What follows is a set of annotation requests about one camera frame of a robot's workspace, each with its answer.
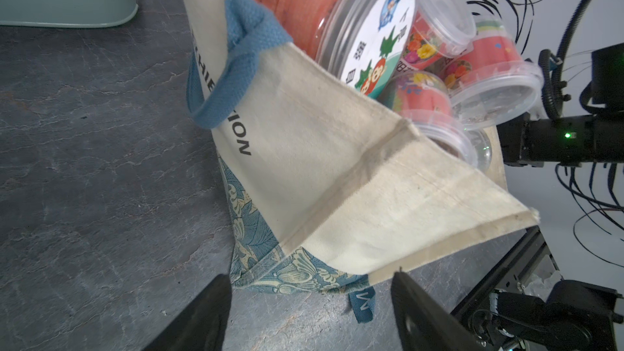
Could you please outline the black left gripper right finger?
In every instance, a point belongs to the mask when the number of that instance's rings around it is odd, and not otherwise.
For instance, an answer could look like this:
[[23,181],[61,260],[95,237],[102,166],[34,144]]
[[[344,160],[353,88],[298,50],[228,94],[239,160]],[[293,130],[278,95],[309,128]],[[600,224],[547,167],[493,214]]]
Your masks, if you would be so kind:
[[403,271],[394,273],[391,297],[398,336],[404,351],[461,351],[483,348],[409,274]]

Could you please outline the clear lid red seed jar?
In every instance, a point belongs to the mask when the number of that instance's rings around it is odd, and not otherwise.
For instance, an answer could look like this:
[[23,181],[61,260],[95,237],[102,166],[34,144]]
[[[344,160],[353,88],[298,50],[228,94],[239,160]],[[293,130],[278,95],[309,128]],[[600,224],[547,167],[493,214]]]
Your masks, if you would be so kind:
[[466,0],[417,0],[418,10],[401,61],[424,70],[440,59],[454,59],[476,36]]

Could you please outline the red bee label seed jar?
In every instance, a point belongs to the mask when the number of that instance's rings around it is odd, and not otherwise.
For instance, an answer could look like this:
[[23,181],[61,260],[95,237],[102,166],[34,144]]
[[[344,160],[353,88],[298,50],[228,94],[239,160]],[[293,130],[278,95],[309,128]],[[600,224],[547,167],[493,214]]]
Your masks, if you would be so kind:
[[448,89],[440,78],[426,71],[398,74],[388,82],[381,101],[447,153],[477,165],[475,148],[453,115]]

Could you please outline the cream canvas bag blue handles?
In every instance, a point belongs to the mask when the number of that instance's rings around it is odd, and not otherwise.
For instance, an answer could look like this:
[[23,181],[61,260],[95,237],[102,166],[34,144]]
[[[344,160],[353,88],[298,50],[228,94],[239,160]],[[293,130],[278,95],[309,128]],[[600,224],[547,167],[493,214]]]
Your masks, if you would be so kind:
[[358,94],[253,0],[184,0],[187,106],[224,178],[236,289],[346,294],[357,321],[376,284],[535,226],[536,211]]

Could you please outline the large radish label seed jar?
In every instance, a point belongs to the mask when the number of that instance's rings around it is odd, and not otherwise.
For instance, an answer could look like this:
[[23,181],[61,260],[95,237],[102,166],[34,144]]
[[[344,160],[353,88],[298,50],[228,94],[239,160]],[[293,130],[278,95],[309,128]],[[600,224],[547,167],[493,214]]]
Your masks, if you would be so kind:
[[394,73],[417,0],[254,0],[342,83],[378,98]]

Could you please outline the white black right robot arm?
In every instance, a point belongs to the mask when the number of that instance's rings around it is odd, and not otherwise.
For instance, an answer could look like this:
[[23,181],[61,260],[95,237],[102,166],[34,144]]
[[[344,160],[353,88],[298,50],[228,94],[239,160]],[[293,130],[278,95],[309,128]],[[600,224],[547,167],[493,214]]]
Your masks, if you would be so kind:
[[563,116],[567,83],[563,65],[575,31],[591,0],[581,0],[563,34],[557,53],[542,50],[538,66],[544,76],[541,100],[547,114],[532,120],[528,113],[498,125],[504,164],[511,167],[541,167],[560,163],[578,167],[582,163],[623,161],[623,45],[591,53],[591,81],[579,96],[585,115]]

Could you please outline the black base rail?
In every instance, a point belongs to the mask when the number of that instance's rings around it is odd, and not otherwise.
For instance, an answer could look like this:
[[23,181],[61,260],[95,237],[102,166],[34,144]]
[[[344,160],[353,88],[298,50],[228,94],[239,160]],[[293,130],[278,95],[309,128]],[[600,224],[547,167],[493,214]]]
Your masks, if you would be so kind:
[[622,294],[558,275],[531,227],[452,314],[486,350],[616,350]]

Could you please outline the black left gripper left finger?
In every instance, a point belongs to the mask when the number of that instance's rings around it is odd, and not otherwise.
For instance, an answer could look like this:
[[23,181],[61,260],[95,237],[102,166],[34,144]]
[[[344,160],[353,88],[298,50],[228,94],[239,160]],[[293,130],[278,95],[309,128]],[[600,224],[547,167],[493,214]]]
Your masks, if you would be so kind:
[[222,350],[232,306],[228,275],[217,275],[143,350]]

